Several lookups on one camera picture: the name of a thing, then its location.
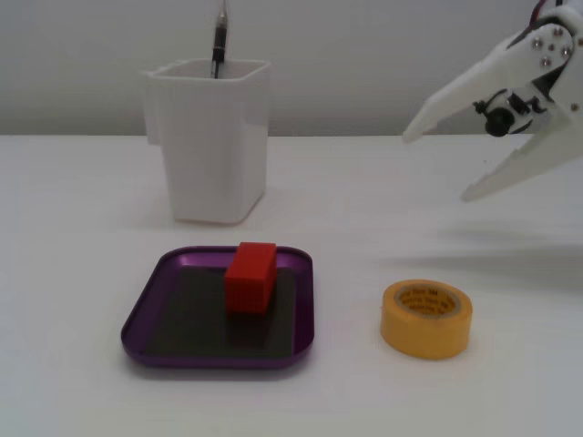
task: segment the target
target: tape label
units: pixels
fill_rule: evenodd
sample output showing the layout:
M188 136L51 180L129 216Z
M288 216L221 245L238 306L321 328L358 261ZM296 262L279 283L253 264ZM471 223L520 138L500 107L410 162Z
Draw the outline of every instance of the tape label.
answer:
M460 311L461 306L456 295L435 285L403 287L394 299L404 310L429 318L451 317Z

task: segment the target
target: screw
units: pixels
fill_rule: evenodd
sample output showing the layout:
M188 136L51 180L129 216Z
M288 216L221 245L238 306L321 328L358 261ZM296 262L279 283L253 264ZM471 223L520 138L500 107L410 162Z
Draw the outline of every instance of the screw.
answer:
M541 50L543 48L543 40L538 37L533 39L532 48L534 48L535 50Z
M563 56L563 59L570 58L572 53L573 52L571 50L571 47L569 46L564 46L563 48L561 48L561 56Z

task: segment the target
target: metal tray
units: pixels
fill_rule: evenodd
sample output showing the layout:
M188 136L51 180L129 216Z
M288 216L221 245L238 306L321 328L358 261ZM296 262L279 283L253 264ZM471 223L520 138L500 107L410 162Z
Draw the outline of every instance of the metal tray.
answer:
M191 247L164 255L121 331L125 351L148 366L289 366L314 337L312 259L277 248L278 278L268 314L227 317L223 274L236 247Z

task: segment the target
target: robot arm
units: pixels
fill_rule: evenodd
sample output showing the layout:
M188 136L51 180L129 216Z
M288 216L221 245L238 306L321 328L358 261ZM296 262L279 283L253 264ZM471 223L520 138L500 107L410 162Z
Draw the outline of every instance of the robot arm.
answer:
M472 102L476 112L486 117L486 132L495 137L522 132L534 117L547 111L551 114L548 126L470 187L463 195L465 200L491 194L583 155L583 0L548 1L565 4L546 7L541 1L524 32L502 42L486 59L430 97L403 134L404 142L415 141ZM513 91L517 87L526 87L529 99ZM579 129L572 129L571 124ZM561 143L574 146L558 147L555 132ZM552 159L547 157L549 152L534 151L549 147ZM565 152L564 158L558 156L561 152Z

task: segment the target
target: pen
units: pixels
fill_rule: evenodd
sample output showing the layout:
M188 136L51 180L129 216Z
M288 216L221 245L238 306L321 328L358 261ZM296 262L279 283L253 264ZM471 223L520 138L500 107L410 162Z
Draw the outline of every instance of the pen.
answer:
M215 25L215 42L212 47L212 62L210 65L210 77L218 79L220 64L225 62L225 51L227 49L227 27L229 18L227 16L227 0L222 0L222 5Z

